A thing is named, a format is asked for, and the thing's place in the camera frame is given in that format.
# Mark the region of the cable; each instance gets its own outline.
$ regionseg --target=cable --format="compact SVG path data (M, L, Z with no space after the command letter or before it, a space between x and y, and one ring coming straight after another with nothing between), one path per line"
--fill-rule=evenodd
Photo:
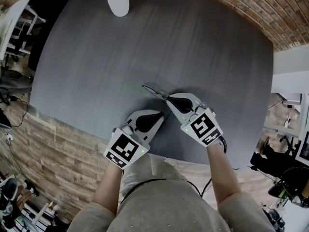
M166 180L166 179L150 179L150 180L146 180L146 181L143 181L143 182L137 184L136 186L134 186L134 187L126 194L126 196L124 197L124 199L122 199L122 201L121 201L120 204L122 204L123 201L124 201L136 188L138 188L138 187L140 187L141 185L144 185L144 184L146 184L146 183L148 183L148 182L158 181L158 180Z
M147 86L147 85L142 85L142 87L146 87L148 89L151 89L154 92L154 95L161 95L163 98L167 99L166 96L164 96L163 94L158 93L157 91L155 91L153 88Z
M284 101L284 100L281 100L281 101L277 102L277 103L274 104L273 106L269 107L269 108L267 109L267 111L268 111L269 109L273 108L274 106L277 106L280 102L283 102L283 101Z
M192 122L192 121L191 121L191 118L192 118L192 116L194 116L194 115L196 115L196 114L192 114L192 115L189 117L189 123Z
M211 188L212 188L213 185L211 185L204 193L203 193L203 196L206 192L208 192Z
M287 169L286 171L283 172L283 174L281 175L281 178L280 178L280 179L282 179L283 175L284 175L286 172L288 172L288 171L291 170L291 169L295 169L295 168L304 168L304 169L308 169L308 170L309 170L309 168L306 168L306 167L293 167L293 168L289 168L289 169Z
M187 180L187 182L190 183L192 186L194 186L194 188L197 190L199 196L203 197L203 196L201 195L201 193L199 192L199 190L197 189L196 185L194 185L192 182L190 182L190 181L188 181L188 180Z
M273 182L275 182L276 184L278 183L277 181L275 181L273 178L270 178L269 176L267 176L266 174L264 174L263 172L257 170L258 172L260 172L262 175L266 176L268 179L271 179Z
M6 91L6 100L10 97L10 92L7 88L5 87L0 87L0 89L4 89Z
M18 99L18 100L20 100L22 103L26 103L26 105L27 105L27 109L26 109L26 112L24 113L24 115L23 115L23 117L22 117L22 119L21 119L20 124L19 124L18 126L12 126L12 127L20 127L20 126L21 126L21 124L23 123L23 120L24 120L24 117L25 117L26 113L28 112L28 103L27 103L27 102L25 102L25 101L22 101L22 100L21 100L21 99L19 99L18 97L17 97L17 99Z
M210 187L210 188L206 191L206 188L207 188L208 185L211 183L211 181L212 181L212 178L211 178L211 179L207 182L207 184L205 185L205 187L204 187L204 189L203 189L203 191L202 191L202 195L200 195L202 198L203 198L205 192L207 192L207 191L211 188L211 187Z
M218 139L222 142L223 147L224 147L224 153L226 154L226 152L227 152L227 143L226 143L226 140L224 139L223 136L219 136Z
M293 196L292 196L292 195L288 192L288 190L285 188L284 184L282 184L282 186L283 186L284 190L286 191L286 193L289 194L291 198L293 198Z

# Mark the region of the sleeve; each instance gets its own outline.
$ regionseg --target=sleeve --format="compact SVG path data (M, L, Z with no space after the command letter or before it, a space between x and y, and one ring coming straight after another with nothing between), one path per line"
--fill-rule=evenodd
M105 232L115 215L98 203L89 203L75 216L68 232Z
M224 200L218 211L233 232L274 232L274 228L248 193L237 193Z

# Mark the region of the white wall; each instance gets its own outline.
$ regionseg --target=white wall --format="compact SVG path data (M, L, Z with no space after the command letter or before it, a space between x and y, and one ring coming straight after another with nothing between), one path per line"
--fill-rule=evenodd
M273 93L309 93L309 45L274 54Z
M290 102L300 102L301 101L301 95L300 94L280 93L280 95Z
M280 215L285 221L285 232L303 232L309 224L309 209L303 209L290 201Z

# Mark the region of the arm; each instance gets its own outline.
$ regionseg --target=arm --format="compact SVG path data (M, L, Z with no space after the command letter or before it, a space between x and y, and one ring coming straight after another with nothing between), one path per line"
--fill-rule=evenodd
M107 231L117 213L121 176L122 170L110 162L92 202L75 216L68 232Z
M236 175L220 144L207 148L218 211L234 232L273 232L262 209L240 190Z
M105 174L92 198L92 202L102 205L115 215L118 207L121 177L122 170L115 164L109 162Z
M213 190L219 205L229 196L240 193L240 187L228 159L223 151L223 146L214 144L207 147L208 159L211 166Z

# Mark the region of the gray table top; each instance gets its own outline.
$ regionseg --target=gray table top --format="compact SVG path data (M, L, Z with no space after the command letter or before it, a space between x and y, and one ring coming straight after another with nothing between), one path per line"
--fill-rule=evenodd
M215 0L130 0L125 17L106 0L70 0L44 46L30 104L111 138L133 111L169 109L141 85L191 92L212 107L234 167L248 166L266 117L272 43ZM207 164L205 148L168 116L151 153Z

